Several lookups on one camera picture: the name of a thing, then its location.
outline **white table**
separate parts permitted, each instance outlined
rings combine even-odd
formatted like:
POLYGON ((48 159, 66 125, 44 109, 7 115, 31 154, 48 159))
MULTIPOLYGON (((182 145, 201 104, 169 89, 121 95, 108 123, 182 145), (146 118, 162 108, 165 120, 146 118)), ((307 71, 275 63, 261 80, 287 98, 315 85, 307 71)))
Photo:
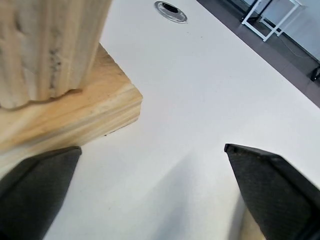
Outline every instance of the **white table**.
MULTIPOLYGON (((265 17, 262 16, 260 19, 260 22, 266 25, 271 31, 267 35, 263 35, 258 29, 256 29, 254 26, 252 26, 248 19, 251 17, 251 15, 254 13, 254 11, 257 9, 257 7, 263 2, 264 0, 258 0, 254 6, 252 7, 251 11, 247 14, 247 16, 243 19, 242 24, 246 25, 248 28, 250 28, 254 33, 256 33, 259 37, 262 38, 262 40, 265 42, 267 41, 272 34, 274 34, 278 28, 282 26, 282 24, 299 8, 303 5, 298 0, 289 0, 292 3, 292 8, 283 16, 283 18, 275 25, 275 27, 272 27, 267 21, 265 21, 265 17)), ((300 15, 301 11, 295 15, 295 17, 287 23, 285 27, 282 28, 280 32, 277 32, 277 36, 279 37, 285 30, 285 28, 292 23, 294 20, 297 19, 297 17, 300 15)))
POLYGON ((114 0, 101 43, 143 94, 141 116, 83 146, 46 240, 235 239, 225 143, 280 154, 320 186, 320 110, 195 0, 171 3, 187 24, 114 0))

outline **white metal frame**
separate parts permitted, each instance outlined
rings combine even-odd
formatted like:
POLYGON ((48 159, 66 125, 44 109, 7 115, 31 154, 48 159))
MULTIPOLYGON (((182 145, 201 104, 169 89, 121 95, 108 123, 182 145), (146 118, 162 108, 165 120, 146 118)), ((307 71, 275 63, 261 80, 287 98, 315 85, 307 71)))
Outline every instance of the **white metal frame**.
MULTIPOLYGON (((290 11, 279 21, 279 23, 275 26, 272 27, 270 26, 266 21, 265 21, 265 17, 262 17, 262 19, 260 20, 260 22, 262 22, 264 25, 266 25, 271 31, 269 32, 269 34, 267 36, 263 35, 260 31, 258 31, 254 26, 252 26, 249 22, 248 19, 251 17, 251 15, 254 13, 254 11, 257 9, 258 5, 261 4, 263 0, 258 0, 255 5, 253 6, 253 8, 251 9, 251 11, 248 13, 247 16, 245 16, 245 18, 242 21, 243 25, 246 25, 249 29, 251 29, 254 33, 256 33, 259 37, 262 38, 262 40, 265 42, 267 41, 272 34, 274 34, 277 29, 290 17, 291 14, 293 14, 298 7, 301 6, 301 3, 298 2, 297 0, 289 0, 290 2, 293 3, 292 8, 290 9, 290 11)), ((291 23, 293 22, 299 14, 297 14, 297 16, 295 16, 295 18, 293 18, 285 27, 284 29, 282 29, 280 32, 277 32, 277 36, 279 37, 285 30, 285 28, 291 23)))

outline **wooden cylinder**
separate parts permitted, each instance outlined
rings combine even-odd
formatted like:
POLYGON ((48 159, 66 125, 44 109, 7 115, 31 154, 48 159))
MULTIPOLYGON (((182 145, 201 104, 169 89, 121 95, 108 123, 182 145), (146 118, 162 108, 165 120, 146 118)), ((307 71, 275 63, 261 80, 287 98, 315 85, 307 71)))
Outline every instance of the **wooden cylinder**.
POLYGON ((82 88, 111 0, 0 0, 0 106, 82 88))

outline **wood grain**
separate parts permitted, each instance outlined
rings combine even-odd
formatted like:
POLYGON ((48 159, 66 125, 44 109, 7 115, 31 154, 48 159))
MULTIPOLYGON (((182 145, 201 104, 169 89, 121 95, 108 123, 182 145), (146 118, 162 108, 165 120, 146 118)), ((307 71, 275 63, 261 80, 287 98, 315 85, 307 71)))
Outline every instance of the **wood grain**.
POLYGON ((138 119, 142 95, 99 46, 82 91, 19 110, 0 109, 0 177, 26 157, 73 146, 138 119))
POLYGON ((0 0, 0 106, 85 86, 111 0, 0 0))

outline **gray floor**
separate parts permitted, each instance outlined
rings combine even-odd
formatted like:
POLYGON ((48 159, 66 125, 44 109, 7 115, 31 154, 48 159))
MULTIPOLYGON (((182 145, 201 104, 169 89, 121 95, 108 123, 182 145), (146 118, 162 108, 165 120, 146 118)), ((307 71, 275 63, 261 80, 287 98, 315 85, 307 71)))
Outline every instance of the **gray floor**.
MULTIPOLYGON (((240 0, 233 1, 241 8, 248 7, 240 0)), ((239 19, 243 14, 226 0, 198 2, 320 108, 320 80, 312 82, 308 77, 319 65, 314 59, 284 35, 277 37, 274 34, 267 42, 263 42, 250 29, 241 25, 239 19)), ((269 31, 261 23, 255 24, 255 27, 265 35, 269 31)))

